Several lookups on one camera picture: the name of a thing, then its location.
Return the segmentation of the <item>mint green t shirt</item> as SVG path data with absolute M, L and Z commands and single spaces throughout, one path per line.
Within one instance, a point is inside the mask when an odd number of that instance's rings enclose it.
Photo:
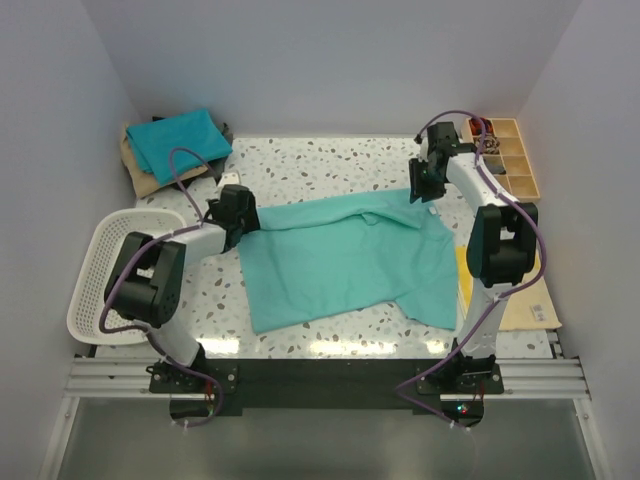
M 263 207 L 237 250 L 254 332 L 395 303 L 411 320 L 454 330 L 453 233 L 406 189 Z

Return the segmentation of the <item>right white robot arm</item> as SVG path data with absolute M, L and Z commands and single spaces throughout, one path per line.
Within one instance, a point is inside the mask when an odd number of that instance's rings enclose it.
M 482 145 L 462 142 L 453 123 L 434 118 L 419 130 L 415 142 L 420 153 L 409 160 L 410 201 L 440 199 L 453 185 L 474 213 L 466 249 L 471 302 L 442 365 L 448 386 L 466 393 L 480 382 L 481 372 L 493 368 L 509 297 L 539 280 L 524 280 L 536 256 L 545 254 L 538 210 L 507 192 L 486 166 Z

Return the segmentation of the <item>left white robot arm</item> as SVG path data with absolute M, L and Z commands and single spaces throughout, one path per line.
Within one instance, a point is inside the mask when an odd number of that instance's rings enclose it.
M 105 287 L 100 331 L 140 331 L 173 366 L 177 386 L 185 392 L 200 390 L 210 375 L 204 349 L 176 318 L 184 270 L 232 250 L 259 229 L 254 194 L 231 184 L 208 202 L 204 218 L 193 226 L 159 237 L 127 234 Z

